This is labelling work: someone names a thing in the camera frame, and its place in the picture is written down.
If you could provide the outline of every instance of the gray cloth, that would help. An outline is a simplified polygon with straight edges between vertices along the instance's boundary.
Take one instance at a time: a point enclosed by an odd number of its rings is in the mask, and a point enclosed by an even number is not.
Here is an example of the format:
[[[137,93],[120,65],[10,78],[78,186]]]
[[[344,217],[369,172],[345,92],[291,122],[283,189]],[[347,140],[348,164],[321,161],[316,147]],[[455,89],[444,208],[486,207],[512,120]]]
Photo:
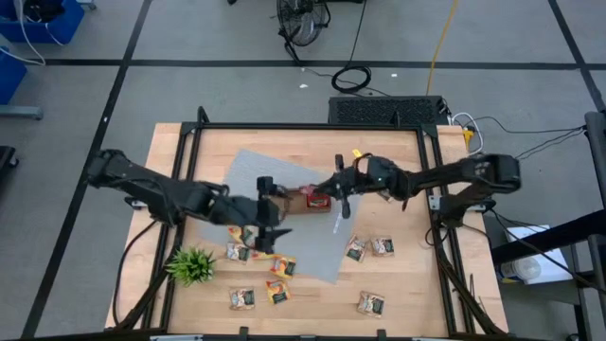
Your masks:
[[[290,162],[241,150],[236,155],[223,182],[229,185],[231,195],[256,198],[257,177],[263,175],[273,176],[275,184],[286,188],[318,184],[330,177],[328,174],[309,170]],[[277,239],[275,251],[279,254],[296,257],[294,269],[296,274],[310,275],[335,283],[345,247],[351,236],[359,202],[359,196],[349,198],[351,217],[339,220],[336,233],[333,233],[333,229],[341,214],[341,204],[335,200],[332,200],[330,213],[287,216],[279,228],[291,228],[293,231]],[[231,240],[226,228],[209,226],[205,222],[199,222],[199,224],[203,239],[223,245]]]

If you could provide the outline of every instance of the potted plant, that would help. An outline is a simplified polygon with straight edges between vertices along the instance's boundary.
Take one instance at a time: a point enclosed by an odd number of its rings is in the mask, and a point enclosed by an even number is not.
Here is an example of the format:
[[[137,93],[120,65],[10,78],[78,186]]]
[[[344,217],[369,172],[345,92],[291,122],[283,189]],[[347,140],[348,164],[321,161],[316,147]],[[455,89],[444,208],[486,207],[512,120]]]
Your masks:
[[[213,279],[215,261],[212,252],[190,247],[188,250],[179,250],[167,265],[167,271],[172,277],[188,287],[194,282],[204,283]]]

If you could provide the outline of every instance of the wooden tabletop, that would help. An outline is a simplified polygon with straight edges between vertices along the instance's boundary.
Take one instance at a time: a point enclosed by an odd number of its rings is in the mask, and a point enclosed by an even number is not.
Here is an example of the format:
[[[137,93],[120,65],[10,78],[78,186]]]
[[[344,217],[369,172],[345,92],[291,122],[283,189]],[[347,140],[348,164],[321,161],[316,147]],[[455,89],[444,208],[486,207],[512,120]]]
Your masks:
[[[180,124],[156,125],[146,167],[170,175],[179,130]],[[438,127],[438,132],[445,163],[466,156],[459,127]],[[187,143],[186,155],[190,144],[191,141]],[[402,169],[420,171],[416,136],[410,132],[209,129],[202,132],[194,179],[221,183],[241,149],[332,173],[334,155],[341,153],[348,165],[354,157],[351,152],[354,148],[362,153],[388,157]],[[433,163],[431,150],[428,153]],[[186,168],[187,164],[183,165],[183,176]],[[453,185],[451,192],[464,186]],[[175,287],[169,332],[233,334],[238,333],[240,326],[247,326],[251,334],[370,336],[376,335],[378,329],[386,329],[389,336],[447,336],[436,257],[434,249],[424,241],[429,228],[425,195],[412,198],[405,212],[401,212],[397,202],[388,204],[377,195],[365,195],[354,219],[354,233],[361,238],[375,234],[392,236],[395,257],[367,255],[362,263],[345,258],[336,284],[296,275],[288,281],[292,299],[275,306],[269,303],[264,287],[265,280],[276,279],[269,273],[267,262],[250,260],[242,265],[220,259],[217,275],[211,282],[188,288]],[[149,222],[147,211],[136,211],[127,242]],[[465,223],[484,230],[479,214],[468,213]],[[187,220],[185,246],[211,249],[215,250],[215,255],[222,255],[225,246],[202,240],[198,228],[195,221]],[[149,284],[158,233],[156,227],[142,237],[125,261],[118,296],[120,318],[133,307]],[[507,330],[486,237],[464,228],[459,228],[457,233],[465,273],[468,278],[473,274],[478,300],[481,299],[496,325]],[[230,287],[254,287],[255,309],[230,310]],[[361,291],[385,297],[382,318],[356,311]],[[159,324],[163,299],[162,288],[156,297],[153,326]],[[453,294],[453,304],[457,328],[464,331],[456,294]],[[110,316],[107,326],[114,324]]]

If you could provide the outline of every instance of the concrete floor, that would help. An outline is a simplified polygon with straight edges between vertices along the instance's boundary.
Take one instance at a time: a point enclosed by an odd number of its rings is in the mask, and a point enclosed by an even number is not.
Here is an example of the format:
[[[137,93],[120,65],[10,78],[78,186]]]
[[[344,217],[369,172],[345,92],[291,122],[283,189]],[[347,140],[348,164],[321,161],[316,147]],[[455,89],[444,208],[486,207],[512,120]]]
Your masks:
[[[150,3],[131,55],[127,45],[136,18]],[[44,120],[0,119],[0,145],[16,147],[22,160],[0,197],[0,339],[21,335],[104,110],[111,120],[102,147],[121,149],[144,163],[154,124],[192,120],[199,105],[212,121],[326,122],[329,97],[339,96],[329,80],[281,66],[289,57],[276,35],[277,19],[270,18],[274,1],[240,0],[233,7],[224,0],[97,4],[71,44],[41,46],[51,65],[29,67],[12,100],[42,106]],[[589,63],[583,67],[606,91],[606,71],[598,70],[606,69],[606,3],[557,4]],[[449,6],[443,0],[368,0],[354,60],[430,61]],[[298,50],[302,59],[347,60],[362,7],[330,4],[330,9],[330,28]],[[32,56],[26,45],[11,45],[2,37],[0,45]],[[125,53],[138,65],[146,60],[269,62],[263,67],[246,62],[240,67],[122,67],[126,76],[116,82]],[[546,0],[461,1],[438,60],[478,63],[436,70],[432,94],[446,98],[455,113],[493,116],[510,129],[541,130],[579,126],[585,112],[596,110]],[[373,67],[371,86],[390,95],[422,95],[427,75],[425,68]],[[113,86],[121,91],[111,110]],[[479,124],[489,153],[515,155],[554,136],[508,135],[493,122]],[[497,198],[500,213],[561,224],[602,208],[582,135],[534,155],[522,167],[523,189]],[[86,191],[36,335],[103,328],[131,219],[122,197],[110,190]],[[502,292],[512,332],[563,340],[576,331],[570,305],[541,299],[532,287],[504,286]]]

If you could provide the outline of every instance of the fan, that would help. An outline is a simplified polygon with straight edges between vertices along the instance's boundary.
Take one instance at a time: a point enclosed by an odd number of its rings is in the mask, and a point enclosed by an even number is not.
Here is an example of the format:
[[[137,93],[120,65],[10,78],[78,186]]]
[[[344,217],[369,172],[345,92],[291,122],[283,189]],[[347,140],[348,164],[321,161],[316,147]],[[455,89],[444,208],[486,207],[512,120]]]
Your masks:
[[[287,44],[307,46],[317,39],[322,28],[328,27],[330,12],[325,0],[277,0],[277,19],[280,22],[278,34]]]

